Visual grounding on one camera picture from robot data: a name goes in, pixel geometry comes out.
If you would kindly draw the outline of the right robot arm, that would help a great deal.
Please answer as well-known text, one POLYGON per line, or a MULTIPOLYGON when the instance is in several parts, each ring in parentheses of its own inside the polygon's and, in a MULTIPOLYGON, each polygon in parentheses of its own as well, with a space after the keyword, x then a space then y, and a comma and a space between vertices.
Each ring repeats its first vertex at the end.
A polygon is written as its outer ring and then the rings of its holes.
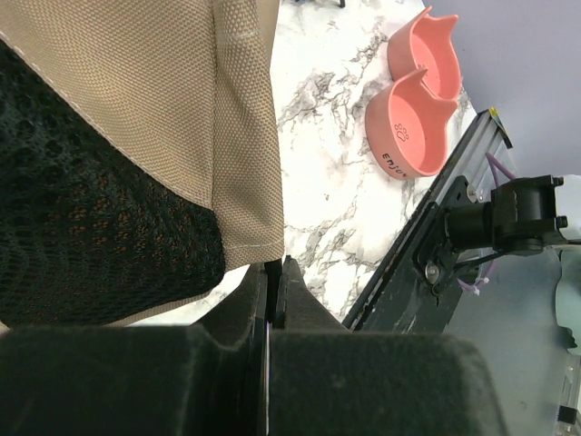
POLYGON ((529 256, 547 247, 580 244, 580 177, 515 178, 491 191, 490 200, 449 210, 444 231, 457 253, 491 249, 479 259, 457 263, 453 276, 504 255, 529 256))

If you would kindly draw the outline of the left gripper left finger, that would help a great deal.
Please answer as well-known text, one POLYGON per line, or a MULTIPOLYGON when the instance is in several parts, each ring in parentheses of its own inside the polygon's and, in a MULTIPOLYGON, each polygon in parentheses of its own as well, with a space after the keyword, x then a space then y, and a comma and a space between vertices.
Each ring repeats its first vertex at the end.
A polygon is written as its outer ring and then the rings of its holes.
POLYGON ((199 322, 29 326, 1 337, 4 435, 263 435, 268 278, 199 322))

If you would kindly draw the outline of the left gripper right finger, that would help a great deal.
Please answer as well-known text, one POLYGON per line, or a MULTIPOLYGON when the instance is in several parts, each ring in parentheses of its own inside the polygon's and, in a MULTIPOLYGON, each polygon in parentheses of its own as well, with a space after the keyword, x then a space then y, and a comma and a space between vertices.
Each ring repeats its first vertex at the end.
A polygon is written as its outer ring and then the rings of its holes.
POLYGON ((269 339, 271 435, 506 435, 486 363, 437 333, 350 332, 282 265, 269 339))

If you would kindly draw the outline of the tan pet tent fabric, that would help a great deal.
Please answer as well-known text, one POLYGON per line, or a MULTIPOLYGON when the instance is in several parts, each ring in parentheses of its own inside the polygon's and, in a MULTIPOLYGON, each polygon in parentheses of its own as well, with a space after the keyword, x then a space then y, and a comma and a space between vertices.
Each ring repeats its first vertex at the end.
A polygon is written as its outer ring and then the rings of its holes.
POLYGON ((1 4, 1 325, 126 325, 284 251, 275 1, 1 4))

